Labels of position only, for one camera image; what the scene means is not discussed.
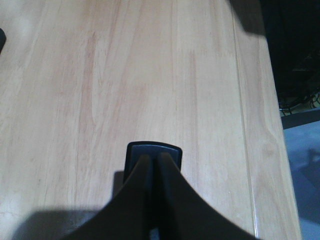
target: black object at edge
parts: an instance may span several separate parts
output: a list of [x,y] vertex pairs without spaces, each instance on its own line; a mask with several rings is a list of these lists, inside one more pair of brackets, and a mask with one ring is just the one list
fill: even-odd
[[[177,151],[177,156],[181,156],[180,148],[133,142],[129,149],[139,145],[154,147],[146,148],[151,155],[141,152],[115,198],[63,240],[257,239],[211,208],[187,183],[169,152],[159,152],[154,158],[161,146],[170,146],[165,149]],[[155,228],[158,237],[151,238],[150,231]]]
[[127,180],[141,155],[149,155],[151,160],[155,160],[160,153],[169,153],[181,170],[182,149],[180,147],[158,141],[130,142],[126,149],[123,182]]
[[281,121],[284,130],[317,122],[320,121],[320,109],[282,116]]
[[5,32],[0,28],[0,53],[6,43],[6,40],[7,38],[6,38]]

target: wooden table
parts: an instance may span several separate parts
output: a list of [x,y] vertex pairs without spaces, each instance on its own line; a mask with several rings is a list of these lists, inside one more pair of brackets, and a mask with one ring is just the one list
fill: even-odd
[[243,229],[301,239],[258,1],[2,0],[0,28],[0,239],[101,208],[139,140],[181,147]]

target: gray floor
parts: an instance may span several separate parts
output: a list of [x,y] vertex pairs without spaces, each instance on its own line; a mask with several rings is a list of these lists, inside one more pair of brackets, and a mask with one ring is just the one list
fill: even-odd
[[288,128],[284,137],[304,240],[320,239],[320,121]]

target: wood grain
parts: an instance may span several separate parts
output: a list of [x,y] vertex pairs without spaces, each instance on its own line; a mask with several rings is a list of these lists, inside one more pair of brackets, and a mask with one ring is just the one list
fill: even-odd
[[[253,32],[263,29],[260,5],[232,2],[246,16]],[[263,36],[243,31],[234,21],[244,135],[255,217],[255,233],[262,239],[301,238],[292,178],[279,112],[268,45]]]
[[2,0],[0,26],[0,239],[101,208],[141,140],[181,147],[188,182],[246,231],[300,239],[266,41],[228,1]]

